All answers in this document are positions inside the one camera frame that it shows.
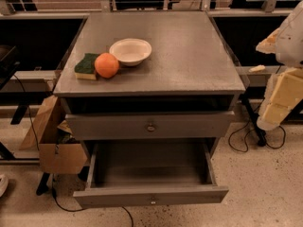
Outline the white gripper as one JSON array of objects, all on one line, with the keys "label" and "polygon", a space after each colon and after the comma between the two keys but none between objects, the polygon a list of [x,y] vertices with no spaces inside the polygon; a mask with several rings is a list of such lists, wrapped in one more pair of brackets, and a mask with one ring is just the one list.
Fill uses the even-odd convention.
[{"label": "white gripper", "polygon": [[302,99],[302,68],[289,68],[281,74],[272,75],[258,112],[258,127],[265,131],[277,128]]}]

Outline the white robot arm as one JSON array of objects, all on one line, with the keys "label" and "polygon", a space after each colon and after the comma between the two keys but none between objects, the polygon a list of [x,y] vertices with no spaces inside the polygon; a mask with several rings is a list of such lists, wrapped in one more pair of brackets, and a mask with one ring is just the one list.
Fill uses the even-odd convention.
[{"label": "white robot arm", "polygon": [[256,50],[275,54],[276,60],[287,67],[284,72],[268,79],[265,99],[258,112],[258,127],[271,131],[303,99],[303,1],[278,29],[258,43]]}]

